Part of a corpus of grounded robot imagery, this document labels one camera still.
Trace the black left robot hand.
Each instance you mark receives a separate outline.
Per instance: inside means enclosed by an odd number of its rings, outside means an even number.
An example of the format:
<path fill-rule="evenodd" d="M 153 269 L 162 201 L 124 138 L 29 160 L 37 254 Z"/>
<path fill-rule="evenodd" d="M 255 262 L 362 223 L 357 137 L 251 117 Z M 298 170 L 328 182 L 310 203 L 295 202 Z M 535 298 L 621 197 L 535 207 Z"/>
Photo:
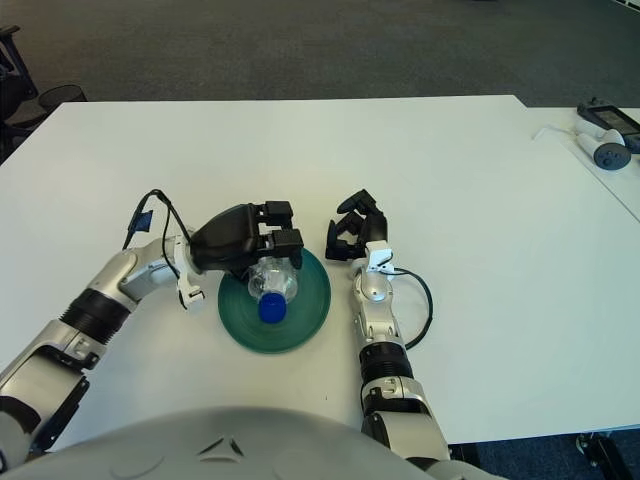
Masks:
<path fill-rule="evenodd" d="M 231 207 L 191 235 L 193 264 L 201 271 L 223 271 L 240 281 L 266 257 L 286 258 L 299 270 L 304 243 L 292 219 L 287 201 Z"/>

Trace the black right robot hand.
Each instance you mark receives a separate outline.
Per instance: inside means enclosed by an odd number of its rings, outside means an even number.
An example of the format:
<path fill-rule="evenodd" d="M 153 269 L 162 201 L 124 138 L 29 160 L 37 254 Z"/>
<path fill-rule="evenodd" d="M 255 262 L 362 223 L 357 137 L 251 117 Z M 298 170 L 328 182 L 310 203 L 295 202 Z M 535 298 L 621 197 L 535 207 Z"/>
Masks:
<path fill-rule="evenodd" d="M 338 222 L 329 222 L 325 258 L 347 261 L 364 258 L 366 244 L 388 240 L 388 223 L 376 200 L 361 189 L 344 200 L 336 209 Z"/>

